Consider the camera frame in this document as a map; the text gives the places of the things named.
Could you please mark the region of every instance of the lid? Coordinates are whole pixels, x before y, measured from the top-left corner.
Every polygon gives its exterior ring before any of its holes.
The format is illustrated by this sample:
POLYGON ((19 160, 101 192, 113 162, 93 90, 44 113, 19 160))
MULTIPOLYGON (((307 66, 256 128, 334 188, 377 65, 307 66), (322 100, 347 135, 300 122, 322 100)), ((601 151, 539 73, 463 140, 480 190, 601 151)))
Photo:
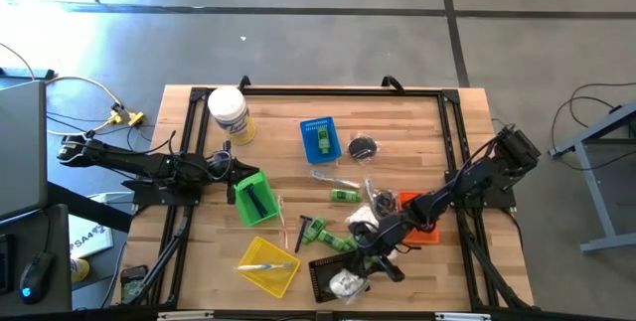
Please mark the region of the lid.
POLYGON ((231 121, 245 109, 245 98, 234 86, 222 86, 210 94, 208 108, 215 119, 231 121))

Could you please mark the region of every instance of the plastic jar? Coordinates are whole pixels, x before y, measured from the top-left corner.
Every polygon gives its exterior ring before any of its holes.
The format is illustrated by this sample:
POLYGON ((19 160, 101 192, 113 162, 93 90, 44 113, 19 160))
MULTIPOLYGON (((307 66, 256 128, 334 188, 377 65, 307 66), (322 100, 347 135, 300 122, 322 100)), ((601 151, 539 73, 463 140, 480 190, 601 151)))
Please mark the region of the plastic jar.
POLYGON ((208 109, 232 143, 246 144, 254 137, 256 127, 249 116, 245 97, 236 87, 222 86, 212 91, 208 109))

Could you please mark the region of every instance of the wooden tabletop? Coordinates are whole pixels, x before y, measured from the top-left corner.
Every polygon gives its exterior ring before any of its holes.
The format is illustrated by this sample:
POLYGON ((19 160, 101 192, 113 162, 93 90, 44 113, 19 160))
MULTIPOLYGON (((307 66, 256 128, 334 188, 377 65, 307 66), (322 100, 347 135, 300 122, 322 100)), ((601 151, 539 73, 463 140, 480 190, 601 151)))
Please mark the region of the wooden tabletop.
MULTIPOLYGON (((177 131, 175 145, 179 145, 191 87, 166 86, 153 146, 165 141, 173 130, 177 131)), ((459 92, 468 142, 471 151, 474 151, 493 135, 486 93, 482 88, 462 88, 459 92)), ((447 167, 434 98, 248 96, 246 99, 256 125, 256 135, 247 145, 233 146, 232 153, 241 162, 259 167, 266 174, 274 194, 283 196, 292 254, 298 236, 300 214, 324 216, 328 220, 328 231, 347 237, 345 218, 358 207, 330 202, 331 186, 309 177, 310 170, 315 166, 310 165, 305 158, 300 121, 333 116, 343 156, 320 166, 320 170, 328 175, 360 183, 365 176, 373 176, 377 187, 395 191, 426 192, 443 185, 443 172, 447 167), (344 151, 350 139, 359 132, 372 136, 381 144, 381 150, 373 162, 364 167, 344 151)), ((448 108, 448 111, 453 121, 452 110, 448 108)), ((199 120, 200 114, 201 109, 197 111, 195 121, 199 120)), ((456 137, 454 123, 450 124, 456 137)), ((195 123, 191 138, 191 151, 194 150, 196 131, 198 123, 195 123)), ((221 149, 224 140, 223 132, 211 119, 206 154, 221 149)), ((277 299, 234 272, 233 267, 239 263, 256 236, 280 245, 278 219, 270 219, 253 228, 244 227, 236 207, 227 204, 225 185, 207 187, 201 202, 195 209, 190 231, 179 308, 352 311, 469 309, 457 223, 452 211, 445 213, 438 223, 441 236, 439 244, 425 245, 422 250, 397 258, 395 264, 406 275, 403 282, 394 283, 384 274, 374 274, 370 278, 372 290, 355 304, 345 306, 340 300, 322 304, 315 302, 307 267, 309 261, 333 255, 335 251, 320 242, 302 246, 296 254, 302 261, 301 266, 284 297, 277 299)), ((121 269, 140 264, 151 267, 154 264, 165 215, 165 207, 151 207, 134 219, 121 269)), ((501 211, 491 210, 484 211, 484 223, 494 264, 518 295, 532 303, 515 226, 501 211)), ((485 299, 481 268, 478 262, 475 261, 475 264, 480 295, 485 299)), ((172 268, 173 261, 167 267, 162 298, 169 289, 172 268)), ((115 292, 113 300, 118 301, 119 286, 115 292)))

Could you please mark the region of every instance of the black metal frame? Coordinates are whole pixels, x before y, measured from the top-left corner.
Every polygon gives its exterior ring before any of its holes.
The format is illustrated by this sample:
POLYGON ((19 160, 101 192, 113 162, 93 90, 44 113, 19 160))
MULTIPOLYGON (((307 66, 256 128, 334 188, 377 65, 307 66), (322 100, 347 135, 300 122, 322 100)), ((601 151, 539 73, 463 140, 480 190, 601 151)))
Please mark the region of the black metal frame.
MULTIPOLYGON (((371 88, 287 88, 287 87, 258 87, 258 88, 245 88, 246 86, 251 85, 251 81, 248 77, 243 77, 240 81, 239 88, 243 92, 244 95, 326 95, 326 96, 399 96, 399 97, 434 97, 437 101, 439 116, 442 128, 442 138, 444 141, 444 148, 446 152, 446 161, 448 165, 448 173, 451 171, 457 170, 457 164, 454 156, 453 149, 453 141, 450 133, 450 125, 447 113, 447 105, 450 103, 450 106, 453 110, 453 115, 455 119, 455 123, 457 125, 457 134, 459 139, 459 148, 461 150, 462 160, 465 162, 470 157, 470 151, 468 147, 468 139, 466 136, 466 130, 464 127, 463 115, 461 112, 461 105, 459 99, 459 91, 457 89, 432 89, 432 88, 419 88, 419 89, 404 89, 401 84, 393 77, 386 76, 383 78, 381 86, 388 87, 392 86, 393 88, 385 88, 378 89, 375 87, 371 88)), ((199 135, 197 139, 196 152, 203 153, 203 148, 206 139, 208 122, 210 119, 210 111, 206 108, 207 99, 210 96, 210 93, 213 91, 213 88, 210 87, 193 87, 190 93, 188 111, 186 114, 186 120, 184 123, 184 133, 183 138, 181 140, 181 150, 187 151, 190 139, 192 136, 192 130, 194 126, 194 116, 197 105, 203 101, 205 102, 202 117, 199 124, 199 135)), ((189 208, 192 211, 191 214, 194 213, 194 207, 185 207, 189 208)), ((166 247, 167 243, 170 240, 170 235, 174 229, 175 218, 177 214, 177 207, 170 206, 168 207, 168 213, 166 215, 166 222, 164 225, 163 236, 160 244, 160 253, 166 247)), ((462 223, 461 220, 465 219, 465 212, 462 209, 457 209, 457 224, 462 234, 462 223)), ((477 237, 477 243, 482 248, 483 252, 489 256, 488 247, 486 242, 485 228, 482 217, 480 214, 475 214, 474 218, 475 222, 475 235, 477 237)), ((187 237, 189 233, 189 226, 185 230, 185 239, 184 242, 179 247, 177 252, 177 258, 175 262, 175 268, 173 270, 173 278, 170 287, 170 293, 167 298, 167 303, 173 307, 177 307, 177 302, 179 298, 179 291, 181 287, 181 278, 183 275, 183 267, 185 261, 185 254, 187 250, 187 237)), ((473 259, 471 255, 471 250, 465 240, 465 238, 460 237, 460 245, 462 258, 464 261, 464 272, 466 275, 467 287, 468 287, 468 296, 470 300, 471 310, 475 310, 477 307, 484 306, 484 303, 481 301, 477 288, 477 279, 475 277, 475 268, 473 265, 473 259)), ((160 297, 160 290, 163 284, 163 275, 159 275, 157 282, 153 285, 152 295, 151 295, 151 304, 158 304, 160 297)), ((497 291, 493 285, 493 283, 486 276, 486 286, 488 291, 488 305, 490 306, 499 306, 497 291)))

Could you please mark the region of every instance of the concrete floor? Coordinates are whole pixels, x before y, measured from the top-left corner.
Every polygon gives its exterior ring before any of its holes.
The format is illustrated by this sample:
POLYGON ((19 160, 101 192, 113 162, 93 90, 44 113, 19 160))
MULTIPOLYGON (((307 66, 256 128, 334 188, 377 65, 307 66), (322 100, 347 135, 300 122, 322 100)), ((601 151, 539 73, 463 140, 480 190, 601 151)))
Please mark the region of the concrete floor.
MULTIPOLYGON (((100 1, 444 9, 442 0, 100 1)), ((457 9, 466 10, 636 10, 635 0, 454 2, 457 9)), ((250 75, 256 84, 377 85, 383 75, 391 74, 405 85, 458 86, 445 18, 71 14, 24 4, 20 9, 0 9, 10 13, 2 14, 0 40, 33 66, 100 80, 127 106, 143 110, 151 120, 167 83, 235 84, 242 75, 250 75)), ((459 19, 458 27, 470 85, 485 87, 493 116, 517 123, 542 151, 550 146, 557 107, 577 86, 627 82, 636 76, 635 20, 459 19)), ((0 63, 19 62, 0 52, 0 63)), ((49 110, 96 118, 107 113, 110 102, 103 93, 92 86, 77 86, 79 90, 53 86, 49 110)), ((619 104, 634 99, 634 88, 592 88, 587 93, 619 104)), ((606 113, 599 107, 583 101, 576 110, 583 120, 593 121, 606 113)), ((563 116, 556 139, 577 130, 563 116)), ((103 140, 125 145, 125 131, 103 140)), ((98 168, 86 173, 57 164, 59 141, 49 136, 51 181, 82 194, 122 190, 119 175, 98 168)), ((139 149, 148 144, 137 135, 133 143, 139 149)), ((602 232, 582 175, 544 156, 540 167, 518 184, 516 193, 536 304, 552 311, 633 318, 636 247, 590 256, 578 250, 580 241, 598 238, 602 232)), ((86 301, 77 296, 76 305, 90 306, 95 297, 86 301)))

